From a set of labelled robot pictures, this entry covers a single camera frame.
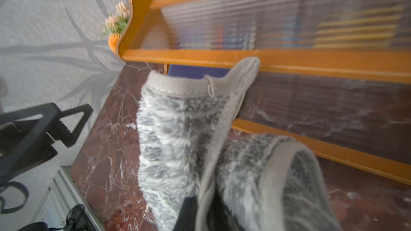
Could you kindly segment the grey fluffy cloth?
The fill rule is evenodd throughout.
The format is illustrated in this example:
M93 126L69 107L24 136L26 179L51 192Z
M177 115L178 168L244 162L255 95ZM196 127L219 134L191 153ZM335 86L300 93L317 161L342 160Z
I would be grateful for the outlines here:
M195 231L208 231L215 195L230 231L341 230L307 146L283 135L229 138L259 68L247 57L222 78L149 74L137 113L138 182L160 231L173 231L186 197L197 199Z

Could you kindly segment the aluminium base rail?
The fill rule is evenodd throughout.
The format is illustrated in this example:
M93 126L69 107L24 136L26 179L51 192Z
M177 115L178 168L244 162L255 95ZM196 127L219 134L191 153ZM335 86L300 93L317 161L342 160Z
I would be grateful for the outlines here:
M85 206L85 214L95 230L105 230L72 180L70 168L61 166L30 222L45 222L49 227L55 228L64 227L69 211L78 204Z

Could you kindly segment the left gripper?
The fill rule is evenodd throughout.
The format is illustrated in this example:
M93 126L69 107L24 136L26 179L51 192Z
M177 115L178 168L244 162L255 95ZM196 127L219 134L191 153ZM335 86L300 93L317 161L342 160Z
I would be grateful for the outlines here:
M52 159L52 146L72 147L93 113L90 105L61 111L55 103L1 114L1 183Z

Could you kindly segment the orange wooden bookshelf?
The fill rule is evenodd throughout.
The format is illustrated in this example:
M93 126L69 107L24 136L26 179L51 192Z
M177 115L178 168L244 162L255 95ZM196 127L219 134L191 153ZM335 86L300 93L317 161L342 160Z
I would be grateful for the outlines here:
M128 62L260 59L233 123L411 182L411 0L128 0Z

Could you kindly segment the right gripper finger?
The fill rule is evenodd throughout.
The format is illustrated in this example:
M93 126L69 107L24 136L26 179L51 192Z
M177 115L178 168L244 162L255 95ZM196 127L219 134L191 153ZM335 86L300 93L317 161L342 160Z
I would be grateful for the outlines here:
M173 231L194 231L197 209L197 199L195 197L186 197ZM214 196L206 215L206 227L209 231L231 230L219 195Z

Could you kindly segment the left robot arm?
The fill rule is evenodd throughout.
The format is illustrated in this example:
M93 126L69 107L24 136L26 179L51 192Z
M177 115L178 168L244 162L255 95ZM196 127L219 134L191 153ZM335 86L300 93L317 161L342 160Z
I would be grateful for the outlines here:
M89 104L61 110L55 103L1 114L1 230L35 218L57 171L79 154L92 114Z

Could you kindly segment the white pot with flowers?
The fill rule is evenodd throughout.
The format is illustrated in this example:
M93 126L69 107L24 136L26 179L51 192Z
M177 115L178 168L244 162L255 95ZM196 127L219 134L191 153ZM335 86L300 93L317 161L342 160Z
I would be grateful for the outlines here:
M128 5L120 1L116 4L116 14L109 15L104 21L103 35L108 36L108 45L113 53L116 53L119 40L128 26L130 15Z

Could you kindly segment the dark blue book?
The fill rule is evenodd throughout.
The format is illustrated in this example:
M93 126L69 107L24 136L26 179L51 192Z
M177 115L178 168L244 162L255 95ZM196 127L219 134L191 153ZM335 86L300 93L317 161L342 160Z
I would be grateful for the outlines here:
M203 79L205 76L222 78L226 76L229 71L227 68L170 65L168 76L189 79Z

